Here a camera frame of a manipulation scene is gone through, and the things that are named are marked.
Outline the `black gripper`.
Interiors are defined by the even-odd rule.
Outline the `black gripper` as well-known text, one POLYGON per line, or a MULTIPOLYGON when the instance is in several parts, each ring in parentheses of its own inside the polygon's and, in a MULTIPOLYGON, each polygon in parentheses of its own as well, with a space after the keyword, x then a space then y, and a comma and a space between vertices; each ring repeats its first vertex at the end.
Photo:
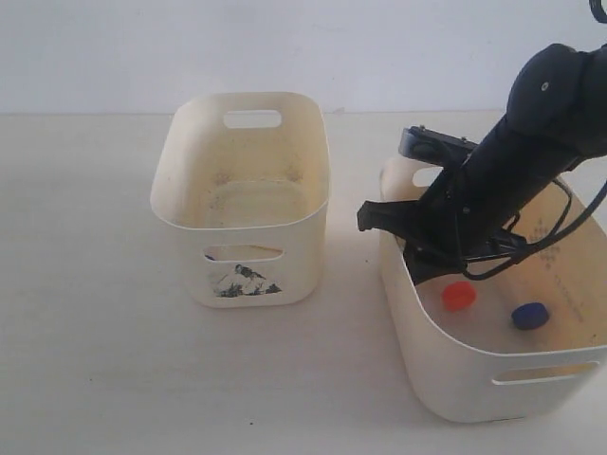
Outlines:
POLYGON ((379 229, 397 237, 420 237, 426 243, 408 241, 403 259, 414 285, 446 275, 463 274, 469 264, 510 259, 523 252, 523 236, 499 227, 486 237, 467 242, 468 207, 461 203, 463 171, 445 169, 416 201, 365 201, 357 212, 359 231, 379 229))

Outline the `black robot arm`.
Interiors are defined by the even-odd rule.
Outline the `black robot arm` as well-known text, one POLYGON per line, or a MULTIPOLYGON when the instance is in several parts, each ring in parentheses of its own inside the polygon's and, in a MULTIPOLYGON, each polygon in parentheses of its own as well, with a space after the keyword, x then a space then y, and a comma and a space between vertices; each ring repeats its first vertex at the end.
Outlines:
POLYGON ((553 44, 522 68, 506 111, 479 143, 423 126, 406 128, 399 151, 438 166, 419 198, 367 201, 357 213, 361 231, 402 239, 414 283, 489 262, 492 278, 577 230, 605 199, 600 191, 572 222, 559 218, 541 240, 514 232, 523 208, 562 173, 606 154, 606 51, 553 44))

